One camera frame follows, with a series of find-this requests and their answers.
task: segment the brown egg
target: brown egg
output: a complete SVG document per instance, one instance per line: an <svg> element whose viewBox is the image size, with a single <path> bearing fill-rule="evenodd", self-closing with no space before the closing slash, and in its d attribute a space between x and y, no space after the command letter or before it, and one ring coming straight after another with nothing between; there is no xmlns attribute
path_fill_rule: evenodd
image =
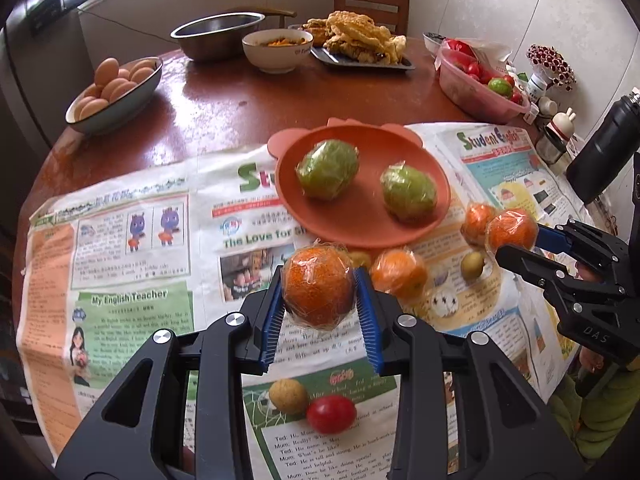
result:
<svg viewBox="0 0 640 480"><path fill-rule="evenodd" d="M87 97L83 97L76 103L76 107L74 108L74 120L80 120L80 113L82 109L87 106L91 101L95 101L95 97L89 95Z"/></svg>
<svg viewBox="0 0 640 480"><path fill-rule="evenodd" d="M129 74L133 76L137 70L141 68L153 68L156 69L156 60L155 59L143 59L142 61L137 62L131 70L129 70Z"/></svg>
<svg viewBox="0 0 640 480"><path fill-rule="evenodd" d="M102 93L102 87L101 86L96 86L95 83L91 83L91 86L89 86L89 88L87 88L84 92L82 92L82 97L94 97L94 98L98 98L100 97L100 94Z"/></svg>
<svg viewBox="0 0 640 480"><path fill-rule="evenodd" d="M137 83L134 83L133 81L122 83L113 92L111 92L111 97L109 97L109 104L116 102L124 94L126 94L129 90L133 90L136 86L138 86Z"/></svg>
<svg viewBox="0 0 640 480"><path fill-rule="evenodd" d="M109 98L111 97L111 94L113 94L113 91L120 86L122 83L126 83L127 80L124 79L123 77L117 77L116 79L114 79L113 81L109 81L109 83L107 84L107 86L105 86L102 89L102 93L100 94L100 98L101 99L107 99L107 101L109 100Z"/></svg>
<svg viewBox="0 0 640 480"><path fill-rule="evenodd" d="M106 99L94 99L82 109L80 120L82 121L100 110L104 110L107 106L109 106L109 102Z"/></svg>
<svg viewBox="0 0 640 480"><path fill-rule="evenodd" d="M154 72L154 69L149 68L148 66L139 68L133 73L133 75L131 76L131 80L134 83L142 83L147 77L152 75L153 72Z"/></svg>
<svg viewBox="0 0 640 480"><path fill-rule="evenodd" d="M95 69L94 82L98 86L105 86L109 81L118 77L119 69L120 65L118 64L118 60L114 57L108 57Z"/></svg>

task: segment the wooden table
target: wooden table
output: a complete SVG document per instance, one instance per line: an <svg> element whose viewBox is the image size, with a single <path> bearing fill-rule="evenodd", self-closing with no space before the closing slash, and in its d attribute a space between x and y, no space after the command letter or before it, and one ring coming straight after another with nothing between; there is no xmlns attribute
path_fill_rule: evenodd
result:
<svg viewBox="0 0 640 480"><path fill-rule="evenodd" d="M29 217L53 196L201 153L265 143L279 130L315 128L330 117L368 124L473 121L440 90L422 41L410 38L406 54L416 66L407 73L329 68L309 56L285 75L263 74L243 56L213 64L195 64L179 50L162 56L162 81L137 117L116 132L90 139L67 128L40 169L18 219L15 323ZM521 118L513 124L535 134Z"/></svg>

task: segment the purple cartoon character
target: purple cartoon character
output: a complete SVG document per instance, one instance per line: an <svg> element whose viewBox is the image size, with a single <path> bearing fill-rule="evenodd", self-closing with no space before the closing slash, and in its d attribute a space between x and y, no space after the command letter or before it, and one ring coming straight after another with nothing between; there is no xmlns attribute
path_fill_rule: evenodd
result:
<svg viewBox="0 0 640 480"><path fill-rule="evenodd" d="M145 214L131 215L131 224L129 225L131 238L129 239L129 250L138 250L140 247L140 238L145 236Z"/></svg>
<svg viewBox="0 0 640 480"><path fill-rule="evenodd" d="M178 208L167 208L162 210L162 218L160 219L160 225L163 231L158 233L158 238L162 242L164 247L166 244L172 245L174 241L174 233L180 231L178 224L180 223L180 217L178 216Z"/></svg>

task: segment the wooden chair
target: wooden chair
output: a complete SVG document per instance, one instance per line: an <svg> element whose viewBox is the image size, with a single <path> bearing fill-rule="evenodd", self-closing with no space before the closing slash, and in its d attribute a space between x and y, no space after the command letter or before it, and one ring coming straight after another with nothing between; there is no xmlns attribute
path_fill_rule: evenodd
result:
<svg viewBox="0 0 640 480"><path fill-rule="evenodd" d="M356 0L358 2L369 2L372 4L382 4L398 8L397 12L382 10L371 7L357 7L347 5L347 0L334 0L334 10L350 10L357 14L366 14L379 25L393 25L393 33L396 35L406 35L409 26L409 0Z"/></svg>
<svg viewBox="0 0 640 480"><path fill-rule="evenodd" d="M280 28L286 28L285 18L295 18L298 15L295 10L271 9L270 7L252 5L233 7L232 9L227 9L225 12L260 12L260 14L264 14L265 16L279 16Z"/></svg>

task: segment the newspaper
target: newspaper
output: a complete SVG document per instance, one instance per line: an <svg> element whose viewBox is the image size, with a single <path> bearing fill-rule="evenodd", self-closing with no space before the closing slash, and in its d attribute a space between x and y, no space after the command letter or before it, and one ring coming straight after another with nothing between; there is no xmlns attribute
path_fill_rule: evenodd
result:
<svg viewBox="0 0 640 480"><path fill-rule="evenodd" d="M556 332L555 311L540 292L494 262L479 283L462 280L460 261L470 249L460 226L470 200L522 206L549 224L569 215L589 219L560 191L524 130L467 123L410 127L440 161L452 196L442 224L413 244L433 283L412 309L443 332L487 332L547 400L576 348ZM249 293L267 288L278 265L313 243L277 196L275 165L265 146L210 153L58 197L33 216L17 340L54 457L156 329L203 330L237 311ZM322 436L303 417L278 412L268 389L279 378L297 378L312 397L351 398L356 422ZM455 471L450 374L443 387L449 470ZM185 444L192 448L196 388L192 374L185 420ZM242 396L256 478L385 477L399 380L373 373L356 313L330 333L300 328L286 317L269 373L243 376Z"/></svg>

